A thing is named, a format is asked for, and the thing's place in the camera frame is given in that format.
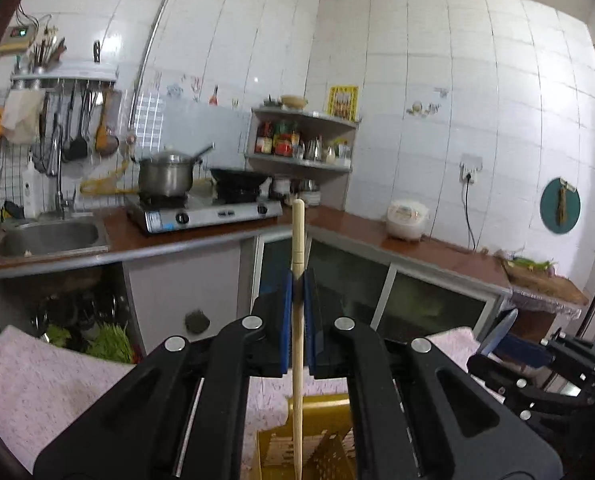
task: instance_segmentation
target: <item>round green board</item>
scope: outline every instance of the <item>round green board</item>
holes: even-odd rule
[[[577,190],[566,189],[566,220],[562,225],[557,223],[557,206],[560,203],[560,188],[562,187],[559,178],[553,179],[542,193],[539,211],[542,222],[546,228],[556,234],[562,235],[570,231],[577,224],[580,218],[580,195]]]

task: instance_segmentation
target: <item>wooden stick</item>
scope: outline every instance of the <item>wooden stick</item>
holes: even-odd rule
[[[295,480],[302,480],[304,373],[304,202],[293,202],[293,461]]]

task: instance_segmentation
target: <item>yellow poster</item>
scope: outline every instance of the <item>yellow poster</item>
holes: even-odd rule
[[[357,86],[332,86],[326,112],[354,122],[357,114]]]

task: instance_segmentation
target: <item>power outlet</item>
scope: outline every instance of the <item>power outlet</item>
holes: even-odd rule
[[[477,174],[482,171],[482,157],[477,155],[462,154],[462,161],[460,162],[460,180],[466,182],[466,177],[471,175],[471,184],[477,182]]]

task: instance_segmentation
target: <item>silver screw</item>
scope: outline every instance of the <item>silver screw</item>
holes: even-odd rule
[[[169,352],[179,352],[181,349],[186,346],[186,341],[184,341],[183,337],[178,335],[174,335],[173,337],[169,337],[165,343],[164,348],[167,349]]]
[[[261,317],[259,316],[246,316],[242,319],[242,326],[248,330],[255,330],[262,324]]]
[[[411,348],[417,353],[425,354],[431,351],[431,342],[423,337],[418,337],[411,342]]]
[[[337,330],[353,330],[355,328],[355,321],[350,317],[338,317],[335,320],[335,328]]]

